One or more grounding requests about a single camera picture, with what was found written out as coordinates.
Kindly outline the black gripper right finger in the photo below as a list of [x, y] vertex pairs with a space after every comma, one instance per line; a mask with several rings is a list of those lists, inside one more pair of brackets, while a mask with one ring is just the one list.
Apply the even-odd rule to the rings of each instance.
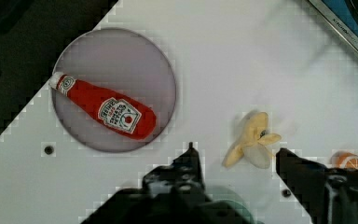
[[358, 170], [328, 168], [282, 148], [276, 173], [313, 224], [358, 224]]

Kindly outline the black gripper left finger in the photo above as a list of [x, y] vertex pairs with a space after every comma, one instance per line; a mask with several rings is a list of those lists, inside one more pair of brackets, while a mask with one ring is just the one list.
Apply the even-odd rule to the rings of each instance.
[[81, 224], [249, 224], [233, 206], [205, 192], [199, 152], [192, 146], [146, 174], [139, 189], [121, 189]]

